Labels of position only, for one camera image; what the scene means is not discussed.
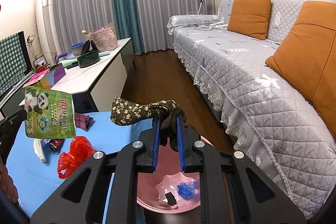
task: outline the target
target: green bowl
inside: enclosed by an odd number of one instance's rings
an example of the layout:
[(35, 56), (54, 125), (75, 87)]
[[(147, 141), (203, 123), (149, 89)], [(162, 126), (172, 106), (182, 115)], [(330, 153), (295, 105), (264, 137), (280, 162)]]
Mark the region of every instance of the green bowl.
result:
[(88, 52), (77, 58), (80, 68), (85, 68), (97, 63), (100, 60), (99, 51)]

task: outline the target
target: red plastic bag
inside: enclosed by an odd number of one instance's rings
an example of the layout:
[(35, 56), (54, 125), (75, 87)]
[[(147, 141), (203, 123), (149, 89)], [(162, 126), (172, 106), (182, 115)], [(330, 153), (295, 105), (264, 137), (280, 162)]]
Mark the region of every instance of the red plastic bag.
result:
[(57, 173), (60, 179), (65, 179), (74, 172), (87, 158), (96, 151), (89, 140), (83, 136), (75, 137), (70, 144), (69, 153), (59, 155)]

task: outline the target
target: dark brown floor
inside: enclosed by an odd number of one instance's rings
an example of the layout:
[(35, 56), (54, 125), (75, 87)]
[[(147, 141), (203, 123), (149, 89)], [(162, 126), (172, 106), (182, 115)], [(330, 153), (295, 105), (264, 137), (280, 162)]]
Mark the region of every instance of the dark brown floor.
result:
[[(180, 63), (173, 50), (149, 52), (135, 57), (136, 71), (131, 69), (121, 97), (148, 104), (173, 99), (191, 124), (218, 150), (232, 153), (233, 143), (216, 120), (203, 96)], [(197, 224), (200, 208), (182, 214), (159, 214), (145, 210), (147, 224)]]

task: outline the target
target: orange cushion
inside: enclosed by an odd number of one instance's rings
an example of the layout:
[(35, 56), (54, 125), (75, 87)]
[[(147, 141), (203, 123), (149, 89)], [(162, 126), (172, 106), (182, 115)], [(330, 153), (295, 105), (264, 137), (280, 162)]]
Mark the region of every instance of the orange cushion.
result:
[(307, 99), (336, 137), (336, 4), (303, 3), (286, 38), (265, 63)]
[(234, 0), (228, 31), (265, 40), (271, 0)]

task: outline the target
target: air conditioner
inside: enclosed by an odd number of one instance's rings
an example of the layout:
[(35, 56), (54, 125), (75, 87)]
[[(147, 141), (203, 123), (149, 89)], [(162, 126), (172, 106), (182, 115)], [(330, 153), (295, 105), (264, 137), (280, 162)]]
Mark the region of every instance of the air conditioner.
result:
[(47, 62), (54, 65), (56, 56), (62, 51), (56, 32), (53, 0), (36, 0), (35, 8), (41, 49)]

